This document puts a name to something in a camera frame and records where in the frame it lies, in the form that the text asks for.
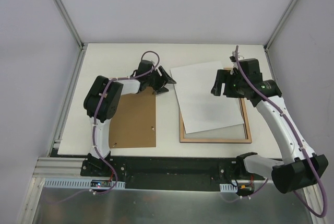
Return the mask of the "blue wooden picture frame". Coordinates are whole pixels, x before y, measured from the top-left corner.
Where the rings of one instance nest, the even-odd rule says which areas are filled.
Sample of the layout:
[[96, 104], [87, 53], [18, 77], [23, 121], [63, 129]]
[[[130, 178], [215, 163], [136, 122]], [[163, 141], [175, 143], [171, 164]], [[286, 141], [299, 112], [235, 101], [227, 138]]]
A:
[[183, 123], [183, 118], [181, 115], [181, 110], [180, 110], [180, 141], [182, 143], [251, 143], [252, 142], [252, 137], [251, 137], [251, 132], [250, 132], [250, 126], [248, 122], [248, 115], [246, 111], [246, 105], [245, 105], [245, 100], [244, 99], [238, 99], [239, 102], [239, 107], [241, 111], [242, 118], [244, 120], [244, 128], [246, 131], [246, 137], [247, 139], [186, 139], [185, 138], [185, 127]]

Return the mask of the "pier landscape photo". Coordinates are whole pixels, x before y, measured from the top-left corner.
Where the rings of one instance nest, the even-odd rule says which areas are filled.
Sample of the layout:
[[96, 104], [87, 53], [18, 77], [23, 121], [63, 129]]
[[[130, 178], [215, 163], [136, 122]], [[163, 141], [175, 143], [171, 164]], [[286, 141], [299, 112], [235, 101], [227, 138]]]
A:
[[238, 99], [211, 94], [219, 69], [220, 61], [171, 68], [187, 134], [244, 123]]

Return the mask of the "brown cardboard backing board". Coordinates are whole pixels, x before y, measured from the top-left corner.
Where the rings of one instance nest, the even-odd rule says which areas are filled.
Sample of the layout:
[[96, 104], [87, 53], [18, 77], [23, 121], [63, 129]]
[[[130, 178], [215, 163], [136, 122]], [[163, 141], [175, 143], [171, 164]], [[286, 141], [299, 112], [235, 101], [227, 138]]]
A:
[[122, 95], [110, 122], [109, 147], [156, 146], [156, 95], [151, 87], [137, 94]]

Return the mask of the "transparent plastic sheet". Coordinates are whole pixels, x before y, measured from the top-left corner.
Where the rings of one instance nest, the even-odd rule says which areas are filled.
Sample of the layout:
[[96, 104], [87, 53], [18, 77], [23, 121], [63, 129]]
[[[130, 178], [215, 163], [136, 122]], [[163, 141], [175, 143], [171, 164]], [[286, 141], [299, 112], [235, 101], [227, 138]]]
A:
[[186, 139], [247, 139], [243, 124], [184, 134]]

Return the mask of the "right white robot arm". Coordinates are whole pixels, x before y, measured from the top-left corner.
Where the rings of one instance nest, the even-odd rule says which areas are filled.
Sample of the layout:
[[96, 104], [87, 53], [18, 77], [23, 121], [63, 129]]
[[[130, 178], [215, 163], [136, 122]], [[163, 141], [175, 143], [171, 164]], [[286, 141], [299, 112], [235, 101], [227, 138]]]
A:
[[276, 82], [263, 80], [257, 59], [230, 59], [233, 68], [217, 71], [211, 94], [249, 100], [267, 122], [282, 157], [278, 161], [255, 152], [239, 155], [236, 176], [243, 180], [252, 174], [269, 178], [283, 194], [316, 184], [328, 160], [325, 155], [317, 155], [297, 130]]

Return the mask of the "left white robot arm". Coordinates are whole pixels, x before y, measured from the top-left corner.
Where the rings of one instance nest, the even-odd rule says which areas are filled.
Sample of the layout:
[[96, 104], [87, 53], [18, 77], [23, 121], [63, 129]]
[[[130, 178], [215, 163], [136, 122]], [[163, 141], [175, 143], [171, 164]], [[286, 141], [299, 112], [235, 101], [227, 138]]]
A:
[[97, 76], [84, 99], [84, 109], [92, 126], [92, 147], [87, 154], [86, 169], [92, 169], [98, 176], [110, 171], [109, 124], [116, 113], [122, 95], [137, 94], [151, 87], [156, 94], [168, 92], [167, 84], [176, 81], [162, 66], [152, 61], [141, 60], [130, 76], [107, 78]]

